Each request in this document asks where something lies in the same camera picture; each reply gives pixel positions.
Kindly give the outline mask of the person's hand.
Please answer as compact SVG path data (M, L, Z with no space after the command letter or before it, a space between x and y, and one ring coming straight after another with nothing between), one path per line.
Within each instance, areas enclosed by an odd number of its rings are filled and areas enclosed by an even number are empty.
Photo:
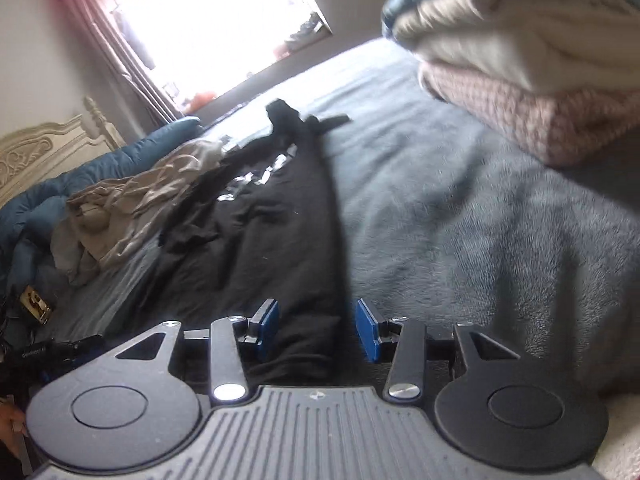
M0 404L0 439L16 458L20 457L16 436L26 436L25 414L13 403L2 401Z

